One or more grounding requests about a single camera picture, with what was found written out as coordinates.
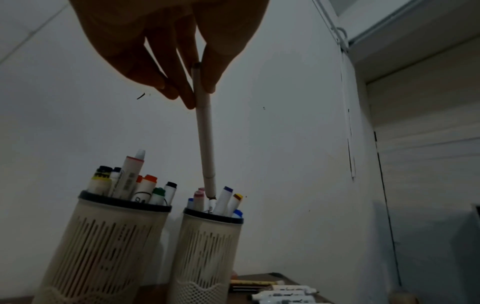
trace slotted pen holder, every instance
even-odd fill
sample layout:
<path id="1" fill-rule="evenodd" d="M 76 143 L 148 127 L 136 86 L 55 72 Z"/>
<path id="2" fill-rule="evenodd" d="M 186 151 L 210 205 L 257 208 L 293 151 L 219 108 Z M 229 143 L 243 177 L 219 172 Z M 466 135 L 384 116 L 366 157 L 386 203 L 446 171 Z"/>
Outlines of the slotted pen holder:
<path id="1" fill-rule="evenodd" d="M 32 304 L 130 304 L 171 206 L 82 191 Z"/>
<path id="2" fill-rule="evenodd" d="M 168 304 L 225 304 L 244 220 L 185 209 Z"/>

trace pencil box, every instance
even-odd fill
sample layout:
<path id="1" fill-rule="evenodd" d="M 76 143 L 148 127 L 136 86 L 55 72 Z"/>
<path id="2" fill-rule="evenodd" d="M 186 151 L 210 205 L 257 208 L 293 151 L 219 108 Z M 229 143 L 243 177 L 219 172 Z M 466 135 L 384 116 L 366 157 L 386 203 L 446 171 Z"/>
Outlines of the pencil box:
<path id="1" fill-rule="evenodd" d="M 244 219 L 186 208 L 173 259 L 168 304 L 225 304 Z"/>
<path id="2" fill-rule="evenodd" d="M 82 191 L 32 303 L 132 303 L 171 209 Z"/>

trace blue marker cap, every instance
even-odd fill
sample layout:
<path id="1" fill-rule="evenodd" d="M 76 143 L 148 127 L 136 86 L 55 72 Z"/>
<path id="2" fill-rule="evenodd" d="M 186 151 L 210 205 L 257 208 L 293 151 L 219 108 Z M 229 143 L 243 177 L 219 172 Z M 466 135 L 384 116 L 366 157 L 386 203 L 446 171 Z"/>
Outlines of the blue marker cap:
<path id="1" fill-rule="evenodd" d="M 234 212 L 234 214 L 238 215 L 240 218 L 243 218 L 244 217 L 244 213 L 241 212 L 240 210 L 236 209 Z"/>

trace green marker cap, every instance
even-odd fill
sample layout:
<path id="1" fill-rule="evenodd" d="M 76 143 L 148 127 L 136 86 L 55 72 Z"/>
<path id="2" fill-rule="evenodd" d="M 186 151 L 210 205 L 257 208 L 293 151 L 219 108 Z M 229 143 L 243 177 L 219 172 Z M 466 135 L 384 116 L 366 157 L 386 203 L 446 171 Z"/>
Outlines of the green marker cap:
<path id="1" fill-rule="evenodd" d="M 165 190 L 163 188 L 155 188 L 153 190 L 153 194 L 165 196 Z"/>

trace black rim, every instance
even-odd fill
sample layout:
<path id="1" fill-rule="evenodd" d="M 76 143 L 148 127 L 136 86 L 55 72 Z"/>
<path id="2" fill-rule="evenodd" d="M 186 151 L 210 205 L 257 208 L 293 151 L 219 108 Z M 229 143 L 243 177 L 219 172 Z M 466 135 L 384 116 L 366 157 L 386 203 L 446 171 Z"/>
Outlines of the black rim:
<path id="1" fill-rule="evenodd" d="M 194 217 L 199 217 L 203 219 L 209 219 L 215 222 L 222 222 L 222 223 L 227 223 L 227 224 L 240 224 L 242 225 L 244 223 L 243 218 L 233 218 L 233 217 L 226 217 L 226 216 L 220 216 L 220 215 L 215 215 L 215 214 L 210 214 L 206 212 L 200 212 L 192 209 L 185 208 L 183 210 L 183 213 L 186 215 L 194 216 Z"/>
<path id="2" fill-rule="evenodd" d="M 104 204 L 109 206 L 127 208 L 127 209 L 134 209 L 134 210 L 144 210 L 144 211 L 153 211 L 153 212 L 167 212 L 170 213 L 172 210 L 172 206 L 158 206 L 158 205 L 150 205 L 150 204 L 140 204 L 136 202 L 130 202 L 128 200 L 118 199 L 118 198 L 111 198 L 103 195 L 97 195 L 93 193 L 89 193 L 87 191 L 80 192 L 78 198 L 88 200 L 91 202 L 95 202 L 98 204 Z"/>

